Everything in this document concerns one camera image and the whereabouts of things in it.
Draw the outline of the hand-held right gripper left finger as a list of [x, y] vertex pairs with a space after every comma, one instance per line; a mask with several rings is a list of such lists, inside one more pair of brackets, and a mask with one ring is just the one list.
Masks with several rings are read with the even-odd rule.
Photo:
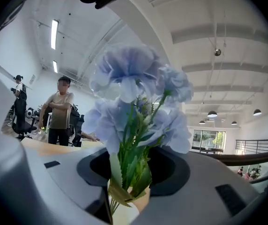
[[107, 182], [90, 171], [92, 152], [39, 157], [24, 149], [21, 157], [21, 220], [25, 225], [112, 225]]

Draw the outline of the black metal railing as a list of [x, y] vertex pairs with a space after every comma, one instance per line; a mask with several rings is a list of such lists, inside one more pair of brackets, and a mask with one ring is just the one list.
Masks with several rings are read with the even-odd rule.
[[[253, 171], [258, 174], [262, 170], [262, 164], [268, 163], [268, 139], [263, 140], [236, 140], [236, 149], [241, 152], [248, 152], [246, 155], [224, 155], [217, 154], [221, 149], [192, 147], [192, 152], [203, 154], [219, 160], [228, 167], [234, 166], [251, 166], [257, 165]], [[262, 183], [268, 180], [268, 175], [261, 176], [260, 174], [250, 180], [251, 184]]]

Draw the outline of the wooden table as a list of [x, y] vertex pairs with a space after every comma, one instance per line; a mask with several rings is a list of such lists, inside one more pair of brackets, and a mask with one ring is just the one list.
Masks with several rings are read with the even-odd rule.
[[[46, 142], [41, 142], [30, 138], [24, 138], [21, 141], [21, 144], [25, 148], [31, 148], [36, 150], [39, 156], [59, 155], [79, 150], [88, 151], [89, 149], [100, 149], [104, 147], [104, 145], [101, 142], [93, 142], [93, 141], [82, 141], [81, 147], [69, 147], [69, 146], [60, 146]], [[133, 204], [136, 206], [139, 212], [142, 212], [142, 210], [149, 203], [150, 189], [146, 188], [145, 193], [146, 194], [143, 197], [133, 202]]]

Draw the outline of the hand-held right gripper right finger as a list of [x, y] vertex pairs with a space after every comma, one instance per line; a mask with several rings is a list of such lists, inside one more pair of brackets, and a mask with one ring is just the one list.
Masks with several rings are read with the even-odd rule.
[[236, 225], [251, 213], [258, 192], [222, 162], [169, 148], [149, 156], [149, 203], [131, 225]]

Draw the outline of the blue flowers bouquet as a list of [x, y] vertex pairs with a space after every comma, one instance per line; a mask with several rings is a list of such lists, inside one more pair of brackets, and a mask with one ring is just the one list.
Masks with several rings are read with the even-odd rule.
[[186, 116], [176, 105], [194, 94], [186, 73], [163, 64], [145, 45], [115, 45], [103, 53], [89, 85], [99, 94], [113, 84], [119, 96], [96, 100], [82, 125], [109, 153], [111, 213], [146, 194], [155, 176], [149, 166], [152, 148], [168, 146], [182, 154], [191, 149]]

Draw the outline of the large glass window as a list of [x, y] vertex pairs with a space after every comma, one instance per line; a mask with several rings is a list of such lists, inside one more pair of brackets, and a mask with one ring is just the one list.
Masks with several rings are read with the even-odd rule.
[[223, 154], [226, 133], [224, 131], [194, 130], [192, 151], [206, 154]]

